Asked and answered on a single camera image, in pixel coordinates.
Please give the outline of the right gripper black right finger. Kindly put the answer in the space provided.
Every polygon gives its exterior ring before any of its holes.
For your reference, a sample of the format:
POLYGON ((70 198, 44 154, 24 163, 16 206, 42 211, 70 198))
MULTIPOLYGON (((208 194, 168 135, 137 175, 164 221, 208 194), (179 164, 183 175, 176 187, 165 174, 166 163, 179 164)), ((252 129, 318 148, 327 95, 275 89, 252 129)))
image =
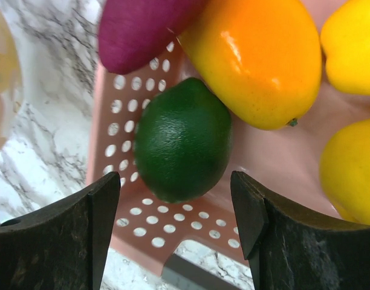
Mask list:
POLYGON ((230 190, 256 289, 370 289, 370 226, 314 211, 244 172, 230 190))

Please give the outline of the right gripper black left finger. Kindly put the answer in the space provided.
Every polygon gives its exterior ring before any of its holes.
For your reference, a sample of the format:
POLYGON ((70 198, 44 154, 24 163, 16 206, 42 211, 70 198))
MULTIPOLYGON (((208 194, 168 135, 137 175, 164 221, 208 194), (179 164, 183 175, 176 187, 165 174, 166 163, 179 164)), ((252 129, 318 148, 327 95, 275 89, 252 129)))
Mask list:
POLYGON ((110 172, 0 225, 0 289, 99 289, 120 195, 110 172))

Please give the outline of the green toy lime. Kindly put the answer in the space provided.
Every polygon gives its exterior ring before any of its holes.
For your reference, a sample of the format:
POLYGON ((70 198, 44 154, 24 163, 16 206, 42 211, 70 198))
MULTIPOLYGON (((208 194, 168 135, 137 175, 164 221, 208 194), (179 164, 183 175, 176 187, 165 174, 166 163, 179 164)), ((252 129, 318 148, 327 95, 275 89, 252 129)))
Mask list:
POLYGON ((223 176, 232 136, 226 106, 200 79, 188 78, 143 111, 134 137, 139 175, 164 202, 198 198, 223 176))

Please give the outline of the clear zip top bag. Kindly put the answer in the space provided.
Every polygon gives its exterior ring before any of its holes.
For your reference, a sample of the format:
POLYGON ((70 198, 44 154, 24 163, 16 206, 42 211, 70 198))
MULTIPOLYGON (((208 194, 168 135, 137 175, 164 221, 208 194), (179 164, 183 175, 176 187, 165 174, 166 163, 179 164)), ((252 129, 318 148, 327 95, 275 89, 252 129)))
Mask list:
POLYGON ((15 41, 0 10, 0 149, 10 135, 23 99, 21 66, 15 41))

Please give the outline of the purple toy sweet potato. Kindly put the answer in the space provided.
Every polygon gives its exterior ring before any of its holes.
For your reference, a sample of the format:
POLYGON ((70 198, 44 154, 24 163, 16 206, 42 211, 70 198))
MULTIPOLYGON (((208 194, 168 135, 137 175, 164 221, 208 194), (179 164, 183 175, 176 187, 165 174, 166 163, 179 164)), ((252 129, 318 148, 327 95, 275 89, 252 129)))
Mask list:
POLYGON ((206 1, 106 1, 98 30, 102 65, 129 74, 162 53, 202 12, 206 1))

